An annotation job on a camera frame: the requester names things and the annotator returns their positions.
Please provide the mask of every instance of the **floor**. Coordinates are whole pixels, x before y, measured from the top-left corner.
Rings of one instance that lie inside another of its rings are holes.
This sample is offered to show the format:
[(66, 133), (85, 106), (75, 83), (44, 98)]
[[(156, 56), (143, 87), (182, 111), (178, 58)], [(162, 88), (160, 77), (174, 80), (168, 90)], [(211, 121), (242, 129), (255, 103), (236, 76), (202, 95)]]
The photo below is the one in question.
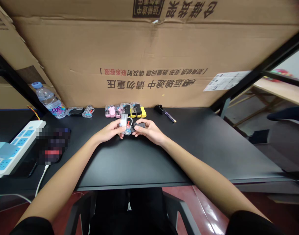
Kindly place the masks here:
[[(228, 218), (215, 207), (196, 186), (165, 187), (163, 190), (184, 200), (202, 235), (225, 234)], [(245, 196), (286, 235), (299, 235), (299, 206), (277, 204), (265, 194), (244, 193)], [(56, 235), (63, 235), (72, 205), (82, 196), (75, 192), (62, 209), (53, 224)], [(0, 212), (0, 235), (8, 235), (28, 207), (28, 203)], [(81, 235), (78, 221), (77, 235)], [(187, 235), (183, 220), (179, 216), (177, 231), (179, 235)]]
[[(246, 98), (247, 95), (242, 95), (238, 99), (236, 99), (233, 103)], [(266, 97), (268, 101), (271, 101), (273, 97)], [(290, 108), (296, 107), (296, 104), (293, 104), (289, 101), (282, 101), (278, 106), (275, 107), (273, 113)], [(242, 119), (248, 117), (252, 113), (262, 109), (265, 105), (257, 98), (252, 97), (248, 100), (245, 100), (235, 106), (232, 106), (227, 109), (226, 117), (233, 123), (238, 123)], [(257, 116), (243, 122), (242, 124), (238, 125), (237, 127), (246, 133), (247, 136), (250, 136), (254, 133), (254, 131), (266, 130), (270, 129), (272, 125), (274, 125), (275, 121), (270, 121), (267, 119), (267, 116), (270, 112), (263, 112), (258, 114)]]

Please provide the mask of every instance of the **hand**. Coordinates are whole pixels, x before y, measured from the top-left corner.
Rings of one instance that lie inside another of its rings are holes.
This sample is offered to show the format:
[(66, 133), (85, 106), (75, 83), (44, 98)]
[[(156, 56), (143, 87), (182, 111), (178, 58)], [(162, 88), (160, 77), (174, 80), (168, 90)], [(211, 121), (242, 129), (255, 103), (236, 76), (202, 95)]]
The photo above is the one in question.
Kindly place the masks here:
[(121, 119), (117, 119), (115, 121), (112, 121), (107, 126), (105, 126), (103, 129), (101, 129), (99, 132), (97, 132), (93, 138), (97, 143), (102, 143), (110, 140), (112, 137), (114, 137), (116, 134), (120, 136), (120, 139), (123, 138), (122, 132), (126, 130), (126, 126), (120, 127)]
[(135, 126), (134, 129), (136, 131), (133, 132), (132, 135), (135, 137), (144, 135), (154, 144), (161, 146), (162, 143), (167, 139), (167, 136), (165, 136), (161, 130), (159, 130), (153, 121), (142, 118), (136, 121), (137, 124), (140, 124), (141, 122), (145, 123), (146, 127), (142, 128), (140, 126)]

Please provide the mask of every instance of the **person's left hand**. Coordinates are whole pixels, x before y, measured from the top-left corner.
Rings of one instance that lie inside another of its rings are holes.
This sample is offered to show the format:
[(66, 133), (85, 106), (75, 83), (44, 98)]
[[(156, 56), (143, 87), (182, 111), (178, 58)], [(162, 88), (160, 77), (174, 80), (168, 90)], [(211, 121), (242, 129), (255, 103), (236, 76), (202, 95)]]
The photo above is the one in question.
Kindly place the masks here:
[(93, 138), (97, 143), (102, 143), (110, 140), (112, 137), (114, 137), (116, 134), (120, 136), (120, 139), (123, 139), (123, 134), (126, 130), (126, 126), (120, 127), (121, 119), (117, 119), (115, 121), (112, 121), (107, 126), (105, 126), (103, 129), (101, 129), (99, 132), (97, 132)]

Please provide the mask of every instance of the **chair armrest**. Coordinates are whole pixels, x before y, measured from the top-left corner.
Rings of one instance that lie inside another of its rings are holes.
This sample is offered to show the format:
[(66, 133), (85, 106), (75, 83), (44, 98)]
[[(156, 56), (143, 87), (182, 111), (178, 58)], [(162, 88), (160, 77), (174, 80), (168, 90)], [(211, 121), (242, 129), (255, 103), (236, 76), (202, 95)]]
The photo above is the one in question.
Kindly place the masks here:
[(176, 228), (178, 211), (179, 211), (183, 219), (187, 234), (201, 235), (197, 227), (197, 224), (193, 218), (193, 215), (189, 210), (186, 202), (166, 192), (163, 192), (163, 195), (167, 207), (168, 217), (172, 225)]
[(73, 204), (65, 230), (65, 235), (76, 234), (79, 215), (81, 215), (82, 234), (88, 234), (90, 219), (94, 215), (95, 200), (96, 194), (91, 192), (86, 193)]

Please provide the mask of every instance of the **yellow device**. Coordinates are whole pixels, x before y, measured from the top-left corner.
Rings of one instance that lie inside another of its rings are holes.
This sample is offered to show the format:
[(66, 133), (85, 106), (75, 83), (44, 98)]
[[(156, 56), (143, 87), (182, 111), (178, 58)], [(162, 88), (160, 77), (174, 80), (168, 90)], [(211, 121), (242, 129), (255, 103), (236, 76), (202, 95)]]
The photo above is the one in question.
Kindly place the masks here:
[(130, 108), (130, 112), (131, 112), (131, 118), (135, 118), (135, 117), (136, 117), (136, 115), (135, 115), (136, 112), (133, 112), (133, 111), (132, 111), (132, 108)]
[(141, 106), (141, 110), (142, 110), (142, 115), (141, 115), (141, 117), (142, 117), (142, 118), (145, 118), (145, 117), (146, 117), (146, 112), (145, 112), (145, 109), (144, 109), (143, 106)]

